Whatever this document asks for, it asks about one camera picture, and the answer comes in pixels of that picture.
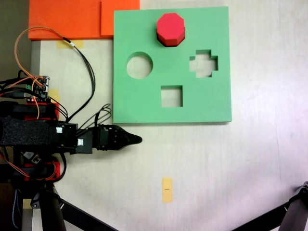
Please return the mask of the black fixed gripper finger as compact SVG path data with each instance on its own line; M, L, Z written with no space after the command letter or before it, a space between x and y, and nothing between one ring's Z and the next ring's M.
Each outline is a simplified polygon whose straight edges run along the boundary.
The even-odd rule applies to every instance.
M131 134L125 131L123 128L117 129L117 149L121 150L127 146L139 144L142 142L142 137Z

